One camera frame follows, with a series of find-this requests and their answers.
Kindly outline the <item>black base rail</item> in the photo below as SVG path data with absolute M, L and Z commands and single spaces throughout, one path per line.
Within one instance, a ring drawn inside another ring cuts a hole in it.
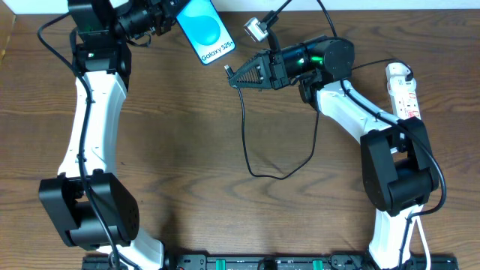
M 458 270 L 454 256 L 432 256 L 430 269 Z M 402 269 L 426 269 L 424 256 L 411 256 Z M 85 256 L 80 269 L 112 269 L 106 256 Z M 331 256 L 206 256 L 205 254 L 183 254 L 175 259 L 166 259 L 163 268 L 177 270 L 329 270 L 329 269 L 380 269 L 366 255 L 338 253 Z

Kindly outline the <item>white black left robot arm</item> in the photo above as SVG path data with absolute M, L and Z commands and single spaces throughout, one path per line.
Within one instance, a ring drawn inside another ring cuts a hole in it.
M 131 47 L 176 23 L 184 1 L 69 1 L 76 111 L 55 178 L 40 182 L 39 199 L 69 247 L 107 255 L 104 269 L 175 269 L 176 258 L 140 226 L 137 201 L 116 175 L 119 116 L 128 93 Z

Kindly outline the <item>white power strip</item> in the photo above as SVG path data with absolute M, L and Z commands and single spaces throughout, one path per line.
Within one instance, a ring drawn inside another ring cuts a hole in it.
M 391 96 L 393 114 L 400 119 L 416 117 L 421 119 L 417 95 L 415 92 L 406 92 Z

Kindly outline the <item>white wall charger adapter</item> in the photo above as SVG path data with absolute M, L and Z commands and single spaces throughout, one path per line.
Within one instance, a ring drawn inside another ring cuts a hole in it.
M 416 80 L 408 65 L 401 62 L 392 62 L 385 68 L 387 90 L 391 96 L 416 91 Z

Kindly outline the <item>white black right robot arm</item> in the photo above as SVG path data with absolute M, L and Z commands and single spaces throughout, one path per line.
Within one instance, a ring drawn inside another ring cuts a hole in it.
M 268 49 L 226 73 L 238 91 L 298 86 L 306 104 L 359 143 L 364 190 L 376 209 L 373 238 L 361 265 L 418 268 L 409 247 L 413 230 L 421 227 L 431 194 L 446 191 L 446 180 L 419 115 L 416 81 L 408 65 L 388 62 L 392 110 L 386 112 L 350 83 L 354 59 L 353 43 L 341 37 L 322 35 L 283 49 L 270 40 Z

